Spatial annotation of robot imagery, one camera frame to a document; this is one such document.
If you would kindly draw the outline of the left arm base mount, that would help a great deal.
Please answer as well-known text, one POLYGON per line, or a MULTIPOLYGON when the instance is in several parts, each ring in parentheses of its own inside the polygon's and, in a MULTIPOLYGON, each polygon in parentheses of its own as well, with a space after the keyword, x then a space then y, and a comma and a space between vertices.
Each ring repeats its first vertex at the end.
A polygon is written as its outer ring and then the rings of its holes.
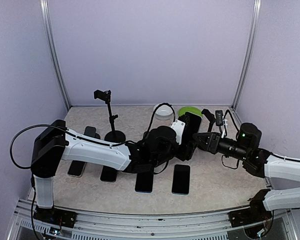
POLYGON ((59 208, 36 208, 33 217, 35 220, 59 227, 74 228, 77 213, 59 208))

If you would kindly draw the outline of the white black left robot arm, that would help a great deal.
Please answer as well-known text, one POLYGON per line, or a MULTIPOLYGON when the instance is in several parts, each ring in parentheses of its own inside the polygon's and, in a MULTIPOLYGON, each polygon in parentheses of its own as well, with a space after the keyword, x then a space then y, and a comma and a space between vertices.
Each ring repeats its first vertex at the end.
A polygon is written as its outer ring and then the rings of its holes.
POLYGON ((137 143, 115 143, 79 134, 66 128, 64 120, 56 120, 33 146, 30 170, 40 214, 51 223, 60 218, 59 209, 54 207, 53 177, 61 160, 107 166, 130 174, 153 173, 172 158, 190 160, 197 147, 193 135, 200 126, 179 118, 170 126, 151 129, 137 143))

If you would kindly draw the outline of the blue edged black phone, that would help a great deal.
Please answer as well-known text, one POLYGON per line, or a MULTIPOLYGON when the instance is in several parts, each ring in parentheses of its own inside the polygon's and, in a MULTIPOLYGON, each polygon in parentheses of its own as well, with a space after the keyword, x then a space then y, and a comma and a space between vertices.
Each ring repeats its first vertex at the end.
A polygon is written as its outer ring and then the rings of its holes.
POLYGON ((137 193, 151 193, 153 191, 154 175, 152 172, 138 173, 135 188, 137 193))

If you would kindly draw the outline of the tall black pole phone stand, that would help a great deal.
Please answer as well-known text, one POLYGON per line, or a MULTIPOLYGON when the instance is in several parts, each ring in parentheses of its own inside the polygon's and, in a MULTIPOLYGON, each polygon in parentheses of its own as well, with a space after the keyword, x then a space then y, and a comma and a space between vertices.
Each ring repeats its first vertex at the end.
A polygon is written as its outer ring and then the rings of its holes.
POLYGON ((107 105, 111 131, 105 135, 104 140, 108 142, 122 143, 126 140, 126 135, 122 131, 115 129, 115 119, 118 118, 118 115, 113 115, 112 113, 111 94, 112 92, 110 90, 101 91, 97 89, 94 91, 93 96, 94 99, 100 99, 107 105))

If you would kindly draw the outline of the purple edged black phone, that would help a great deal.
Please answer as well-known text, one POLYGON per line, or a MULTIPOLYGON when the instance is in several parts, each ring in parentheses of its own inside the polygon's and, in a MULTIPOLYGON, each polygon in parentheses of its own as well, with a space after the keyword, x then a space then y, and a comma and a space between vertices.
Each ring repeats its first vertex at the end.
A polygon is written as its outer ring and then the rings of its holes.
POLYGON ((114 183, 117 180, 117 175, 118 170, 108 166, 103 166, 100 175, 100 180, 102 182, 114 183))

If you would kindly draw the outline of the short black pole phone stand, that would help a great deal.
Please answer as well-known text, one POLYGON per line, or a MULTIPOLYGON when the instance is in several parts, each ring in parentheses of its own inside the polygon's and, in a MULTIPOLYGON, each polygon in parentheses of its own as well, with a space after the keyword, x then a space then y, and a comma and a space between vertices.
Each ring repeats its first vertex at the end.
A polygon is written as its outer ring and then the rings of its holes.
POLYGON ((212 129, 213 129, 213 126, 216 122, 216 118, 215 116, 206 108, 204 108, 202 111, 201 111, 201 114, 203 116, 205 116, 207 118, 207 120, 209 121, 209 126, 208 126, 208 130, 207 132, 211 132, 212 129))

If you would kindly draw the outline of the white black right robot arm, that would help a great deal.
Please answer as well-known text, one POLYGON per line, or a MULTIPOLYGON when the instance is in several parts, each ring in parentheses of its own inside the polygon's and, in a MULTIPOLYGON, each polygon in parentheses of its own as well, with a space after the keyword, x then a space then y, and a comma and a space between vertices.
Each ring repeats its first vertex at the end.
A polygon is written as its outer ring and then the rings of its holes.
MULTIPOLYGON (((222 137, 217 132, 202 132, 193 135, 194 140, 205 151, 213 155, 220 153, 242 161, 242 167, 258 178, 278 178, 300 182, 300 159, 288 158, 260 148, 262 132, 252 123, 241 124, 236 139, 222 137)), ((246 218, 256 222, 265 212, 280 209, 300 208, 300 187, 290 189, 262 189, 249 203, 246 218)))

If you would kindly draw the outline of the phone with clear case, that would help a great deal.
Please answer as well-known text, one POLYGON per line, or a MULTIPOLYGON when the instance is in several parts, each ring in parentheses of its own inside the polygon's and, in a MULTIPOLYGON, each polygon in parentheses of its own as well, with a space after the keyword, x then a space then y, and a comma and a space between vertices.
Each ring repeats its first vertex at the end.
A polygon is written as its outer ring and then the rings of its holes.
POLYGON ((80 178, 83 175, 86 162, 74 160, 71 162, 67 174, 71 177, 80 178))

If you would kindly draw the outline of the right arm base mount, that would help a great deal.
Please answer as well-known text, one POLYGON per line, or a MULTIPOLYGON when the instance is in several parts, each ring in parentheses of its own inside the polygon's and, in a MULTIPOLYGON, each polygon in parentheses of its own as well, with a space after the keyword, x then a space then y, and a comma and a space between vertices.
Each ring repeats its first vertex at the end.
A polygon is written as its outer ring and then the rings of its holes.
POLYGON ((230 224, 232 228, 241 227, 264 221, 272 218, 271 211, 253 211, 251 208, 241 210, 234 210, 228 213, 230 224))

